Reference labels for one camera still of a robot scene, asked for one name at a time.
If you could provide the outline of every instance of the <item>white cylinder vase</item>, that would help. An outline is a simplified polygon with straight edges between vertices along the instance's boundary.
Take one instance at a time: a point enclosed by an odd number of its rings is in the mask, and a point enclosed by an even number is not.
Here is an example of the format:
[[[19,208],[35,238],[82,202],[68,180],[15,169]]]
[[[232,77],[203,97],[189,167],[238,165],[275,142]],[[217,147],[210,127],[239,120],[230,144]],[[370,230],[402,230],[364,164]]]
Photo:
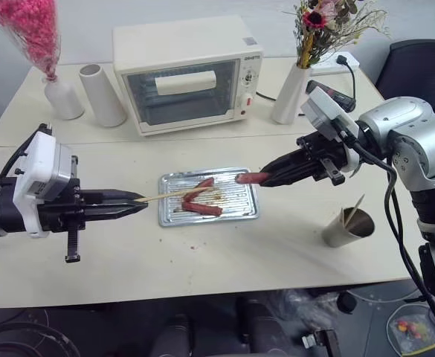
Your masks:
[[[74,87],[60,78],[46,80],[44,93],[60,119],[70,120],[81,116],[85,109],[79,101]]]
[[[100,65],[86,65],[80,69],[80,79],[90,101],[97,122],[102,126],[118,126],[126,119],[126,112]]]
[[[296,63],[291,67],[290,73],[275,101],[271,113],[272,120],[280,124],[293,124],[297,111],[303,104],[309,72],[309,68],[300,68]]]

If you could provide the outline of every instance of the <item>baking tray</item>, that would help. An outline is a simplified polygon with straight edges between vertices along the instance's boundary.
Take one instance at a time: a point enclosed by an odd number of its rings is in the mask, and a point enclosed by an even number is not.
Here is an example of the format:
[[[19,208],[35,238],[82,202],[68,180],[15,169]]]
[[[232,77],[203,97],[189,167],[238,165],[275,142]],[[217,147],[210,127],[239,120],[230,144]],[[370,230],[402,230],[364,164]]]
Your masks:
[[[202,216],[181,208],[180,196],[168,197],[159,202],[159,224],[163,227],[196,225],[238,219],[256,219],[260,214],[257,193],[252,184],[237,184],[235,176],[248,173],[244,167],[192,171],[188,173],[168,173],[159,179],[159,193],[194,188],[199,182],[214,177],[216,190],[205,191],[193,201],[203,205],[219,206],[223,209],[220,217]]]

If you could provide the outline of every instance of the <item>red flower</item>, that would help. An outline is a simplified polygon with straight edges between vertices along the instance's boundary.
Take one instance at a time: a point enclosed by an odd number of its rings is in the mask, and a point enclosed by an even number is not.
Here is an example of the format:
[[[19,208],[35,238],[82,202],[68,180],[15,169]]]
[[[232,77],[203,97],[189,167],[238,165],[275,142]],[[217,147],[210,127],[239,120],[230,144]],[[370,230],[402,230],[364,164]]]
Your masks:
[[[303,23],[309,28],[324,28],[327,22],[326,18],[315,10],[303,14]]]

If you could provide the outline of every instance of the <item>sausage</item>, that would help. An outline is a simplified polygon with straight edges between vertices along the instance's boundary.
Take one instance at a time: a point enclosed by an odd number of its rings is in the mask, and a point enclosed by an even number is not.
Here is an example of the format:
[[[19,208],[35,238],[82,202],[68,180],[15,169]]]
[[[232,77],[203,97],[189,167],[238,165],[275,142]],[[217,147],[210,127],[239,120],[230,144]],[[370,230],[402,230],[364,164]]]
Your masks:
[[[220,216],[222,209],[217,206],[206,206],[198,203],[182,202],[182,209],[190,212],[197,212],[205,216]]]
[[[240,173],[235,176],[237,184],[259,184],[270,177],[269,173]]]
[[[195,186],[197,187],[212,187],[214,185],[214,177],[206,178],[204,181],[201,181]],[[192,193],[186,193],[184,197],[182,198],[185,202],[191,202],[193,199],[195,199],[197,196],[199,196],[201,192],[192,192]]]

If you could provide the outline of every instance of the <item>wooden stick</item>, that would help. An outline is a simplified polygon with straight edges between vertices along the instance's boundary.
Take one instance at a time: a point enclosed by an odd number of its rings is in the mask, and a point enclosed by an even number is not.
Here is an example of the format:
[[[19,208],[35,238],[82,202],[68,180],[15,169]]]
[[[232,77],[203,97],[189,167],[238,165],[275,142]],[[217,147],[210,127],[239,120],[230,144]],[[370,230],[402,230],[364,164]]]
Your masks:
[[[215,190],[215,187],[197,187],[197,188],[193,188],[192,190],[182,190],[182,191],[175,191],[175,192],[171,192],[171,193],[164,193],[162,195],[157,195],[154,197],[144,197],[143,199],[136,199],[136,202],[148,202],[148,201],[154,201],[156,199],[165,199],[167,197],[173,197],[173,196],[184,196],[188,193],[192,193],[192,192],[201,192],[201,191],[206,191],[206,190]]]
[[[356,202],[355,206],[352,208],[352,211],[349,214],[348,219],[343,223],[344,227],[346,227],[349,224],[349,221],[351,220],[351,218],[354,216],[354,214],[358,210],[359,205],[361,204],[361,202],[363,202],[364,196],[366,196],[366,195],[361,196],[361,198]]]

